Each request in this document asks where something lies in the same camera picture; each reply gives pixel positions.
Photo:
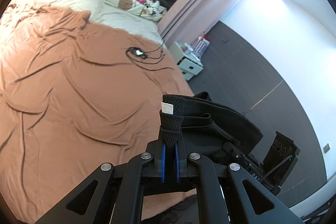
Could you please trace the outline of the black knit garment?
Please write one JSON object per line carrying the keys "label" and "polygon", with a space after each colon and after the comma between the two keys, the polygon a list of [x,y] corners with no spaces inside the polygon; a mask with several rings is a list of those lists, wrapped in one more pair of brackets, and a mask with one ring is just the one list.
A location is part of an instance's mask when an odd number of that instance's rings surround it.
{"label": "black knit garment", "polygon": [[180,136],[195,149],[217,161],[228,156],[223,145],[231,143],[249,154],[263,138],[261,131],[234,109],[215,103],[207,92],[194,96],[165,94],[162,102],[172,105],[160,111],[159,134],[167,148],[174,148]]}

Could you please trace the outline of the black equipment case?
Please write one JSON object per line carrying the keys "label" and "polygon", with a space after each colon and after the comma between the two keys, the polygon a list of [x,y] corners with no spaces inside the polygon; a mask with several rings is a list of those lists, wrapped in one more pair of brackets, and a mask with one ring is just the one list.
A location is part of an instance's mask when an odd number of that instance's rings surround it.
{"label": "black equipment case", "polygon": [[300,153],[295,142],[278,131],[262,162],[257,161],[252,154],[242,153],[231,143],[224,143],[223,148],[232,162],[242,166],[275,196],[280,193],[281,186],[298,162]]}

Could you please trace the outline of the brown bed blanket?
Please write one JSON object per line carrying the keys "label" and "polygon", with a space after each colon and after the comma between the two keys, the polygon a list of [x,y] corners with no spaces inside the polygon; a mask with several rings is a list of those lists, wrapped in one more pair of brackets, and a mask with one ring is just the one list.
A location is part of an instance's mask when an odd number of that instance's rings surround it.
{"label": "brown bed blanket", "polygon": [[1,195],[23,223],[143,152],[164,94],[192,94],[167,50],[90,15],[35,3],[1,17]]}

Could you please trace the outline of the white bedside nightstand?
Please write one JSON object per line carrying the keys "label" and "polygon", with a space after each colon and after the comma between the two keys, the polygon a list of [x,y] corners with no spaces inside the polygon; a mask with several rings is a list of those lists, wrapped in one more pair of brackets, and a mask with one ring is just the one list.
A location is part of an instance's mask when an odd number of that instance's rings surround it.
{"label": "white bedside nightstand", "polygon": [[169,52],[186,81],[189,81],[203,70],[201,60],[194,55],[193,49],[188,44],[173,42],[169,46]]}

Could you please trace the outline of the small black white device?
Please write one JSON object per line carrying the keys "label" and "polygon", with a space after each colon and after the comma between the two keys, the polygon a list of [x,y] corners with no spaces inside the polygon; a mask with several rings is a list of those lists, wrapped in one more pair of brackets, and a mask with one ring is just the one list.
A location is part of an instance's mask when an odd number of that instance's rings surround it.
{"label": "small black white device", "polygon": [[131,52],[136,56],[143,56],[144,52],[139,48],[133,48]]}

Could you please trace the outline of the black white patterned cloth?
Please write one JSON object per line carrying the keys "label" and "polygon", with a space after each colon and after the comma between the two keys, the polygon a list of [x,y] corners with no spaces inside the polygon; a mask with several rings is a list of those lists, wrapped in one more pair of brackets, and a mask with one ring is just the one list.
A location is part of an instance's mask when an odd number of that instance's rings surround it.
{"label": "black white patterned cloth", "polygon": [[143,5],[146,12],[151,16],[164,16],[167,12],[167,8],[161,6],[159,1],[146,0]]}

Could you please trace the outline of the cream bed sheet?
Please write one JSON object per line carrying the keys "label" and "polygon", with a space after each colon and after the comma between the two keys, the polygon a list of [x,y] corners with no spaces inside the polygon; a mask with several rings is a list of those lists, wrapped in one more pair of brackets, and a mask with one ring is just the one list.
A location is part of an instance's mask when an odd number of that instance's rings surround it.
{"label": "cream bed sheet", "polygon": [[12,0],[12,4],[48,4],[58,7],[69,7],[74,11],[89,11],[89,20],[104,24],[112,28],[123,29],[130,34],[139,35],[143,38],[162,43],[158,32],[157,23],[145,19],[119,8],[107,5],[104,0]]}

